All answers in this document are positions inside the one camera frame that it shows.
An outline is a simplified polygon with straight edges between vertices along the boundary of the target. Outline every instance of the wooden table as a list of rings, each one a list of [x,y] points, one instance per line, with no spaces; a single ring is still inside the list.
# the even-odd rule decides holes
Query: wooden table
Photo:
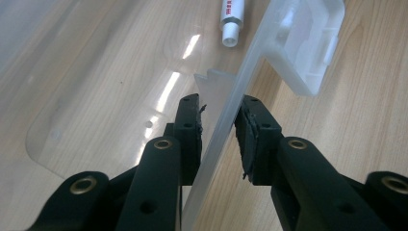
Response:
[[[135,165],[178,100],[197,91],[194,73],[238,71],[268,5],[246,2],[239,44],[226,48],[220,1],[53,2],[0,1],[1,230],[30,226],[68,175]],[[340,173],[408,175],[408,2],[344,3],[319,96],[294,95],[264,61],[248,94]],[[241,178],[233,131],[226,145],[196,230],[280,229],[270,187]]]

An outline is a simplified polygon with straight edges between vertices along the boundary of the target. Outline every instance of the white plastic container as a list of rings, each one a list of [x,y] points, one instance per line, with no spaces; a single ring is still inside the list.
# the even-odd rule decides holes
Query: white plastic container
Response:
[[[211,69],[208,77],[196,76],[201,97],[213,104],[207,107],[208,114],[220,116],[212,118],[217,125],[183,211],[183,229],[193,228],[260,58],[265,57],[296,94],[316,95],[343,19],[342,0],[271,0],[237,76]],[[214,91],[218,82],[232,87]]]

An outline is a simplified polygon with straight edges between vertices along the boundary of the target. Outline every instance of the white tube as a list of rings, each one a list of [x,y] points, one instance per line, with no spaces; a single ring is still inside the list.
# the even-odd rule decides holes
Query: white tube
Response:
[[[234,47],[243,26],[244,0],[222,0],[221,21],[222,44]]]

